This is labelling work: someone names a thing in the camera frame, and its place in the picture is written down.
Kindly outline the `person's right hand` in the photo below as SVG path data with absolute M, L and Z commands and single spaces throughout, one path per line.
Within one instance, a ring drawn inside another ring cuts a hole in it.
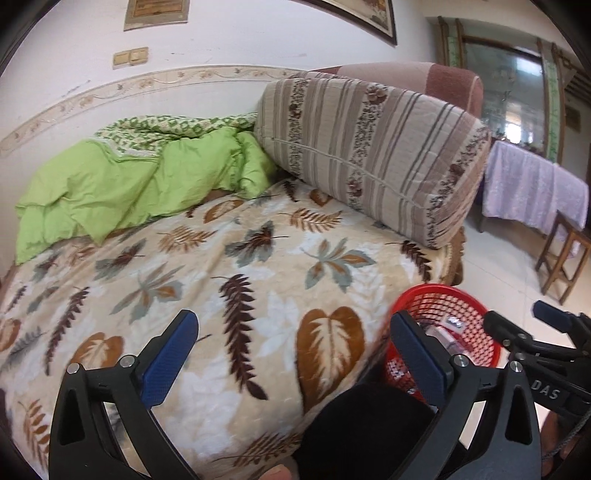
M 580 419 L 550 412 L 541 429 L 542 479 L 590 478 L 590 412 Z

